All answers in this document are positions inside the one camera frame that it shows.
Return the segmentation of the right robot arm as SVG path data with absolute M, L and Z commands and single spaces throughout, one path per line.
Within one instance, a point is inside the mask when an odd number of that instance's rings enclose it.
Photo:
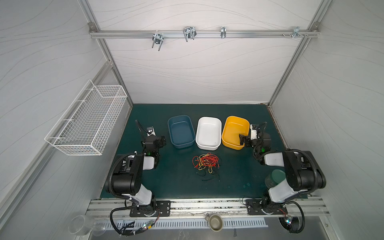
M 268 189 L 259 203 L 260 208 L 270 215 L 280 206 L 291 204 L 293 199 L 325 188 L 326 178 L 310 151 L 272 151 L 266 125 L 266 122 L 251 125 L 246 134 L 239 134 L 239 140 L 240 145 L 253 149 L 253 157 L 261 165 L 284 168 L 285 178 Z

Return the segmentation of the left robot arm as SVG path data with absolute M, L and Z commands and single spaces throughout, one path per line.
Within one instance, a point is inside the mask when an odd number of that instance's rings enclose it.
M 156 208 L 156 197 L 142 183 L 144 171 L 155 169 L 160 161 L 160 149 L 166 145 L 164 136 L 157 136 L 153 127 L 144 128 L 135 121 L 142 137 L 143 151 L 118 155 L 107 176 L 107 192 L 116 198 L 131 201 L 135 206 Z

